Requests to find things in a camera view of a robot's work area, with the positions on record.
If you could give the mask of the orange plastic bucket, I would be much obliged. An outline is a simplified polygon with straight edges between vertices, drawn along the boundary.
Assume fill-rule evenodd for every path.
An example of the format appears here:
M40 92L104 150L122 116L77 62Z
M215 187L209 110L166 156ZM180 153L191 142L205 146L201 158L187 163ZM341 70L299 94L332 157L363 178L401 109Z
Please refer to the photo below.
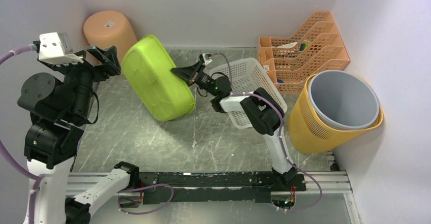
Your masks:
M114 10L100 11L88 17L83 24L83 33L90 45L101 49L115 46L119 62L137 42L129 19Z

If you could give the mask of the green plastic tub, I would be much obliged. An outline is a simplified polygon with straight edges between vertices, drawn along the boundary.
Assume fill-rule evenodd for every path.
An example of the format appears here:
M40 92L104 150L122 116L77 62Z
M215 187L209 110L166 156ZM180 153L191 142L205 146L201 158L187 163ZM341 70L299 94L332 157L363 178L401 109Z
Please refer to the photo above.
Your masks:
M187 84L171 72L176 65L159 39L146 35L125 54L121 68L138 98L158 121L191 113L195 97Z

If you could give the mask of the white perforated plastic basket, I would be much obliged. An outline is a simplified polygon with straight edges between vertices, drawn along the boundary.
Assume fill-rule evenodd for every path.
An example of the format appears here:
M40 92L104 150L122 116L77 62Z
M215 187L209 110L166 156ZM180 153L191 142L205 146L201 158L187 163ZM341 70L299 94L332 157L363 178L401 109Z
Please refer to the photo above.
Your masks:
M239 94L238 97L223 98L221 100L222 109L227 112L232 123L238 129L246 129L252 127L247 115L244 113L240 105L240 100L244 99L245 93L254 92L258 88L264 88L275 102L286 113L288 110L282 95L271 81L266 70L260 65L255 58L244 58L230 62L228 65L219 65L209 71L213 73L221 72L229 75L231 69L231 88L234 94Z

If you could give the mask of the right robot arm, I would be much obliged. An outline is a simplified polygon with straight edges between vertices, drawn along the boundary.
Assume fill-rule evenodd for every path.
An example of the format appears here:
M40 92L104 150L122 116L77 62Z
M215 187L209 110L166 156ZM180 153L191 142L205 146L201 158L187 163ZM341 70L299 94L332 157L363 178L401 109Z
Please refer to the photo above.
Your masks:
M205 63L172 68L171 72L186 82L196 84L212 95L211 106L226 113L238 129L253 128L267 144L274 172L274 184L287 190L294 183L297 168L291 159L284 137L286 103L267 72L255 58L244 58L204 71Z

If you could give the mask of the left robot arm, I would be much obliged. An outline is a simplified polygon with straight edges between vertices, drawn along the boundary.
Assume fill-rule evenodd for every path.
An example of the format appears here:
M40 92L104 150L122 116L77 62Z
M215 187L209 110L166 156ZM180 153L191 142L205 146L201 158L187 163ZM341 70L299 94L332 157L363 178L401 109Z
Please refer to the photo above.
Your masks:
M25 223L89 223L95 212L117 192L139 188L137 166L120 162L93 187L68 197L68 176L89 124L95 82L120 74L117 49L89 46L65 52L60 44L34 44L38 61L63 74L37 73L22 86L18 105L30 113L32 126L25 136L24 156L30 172Z

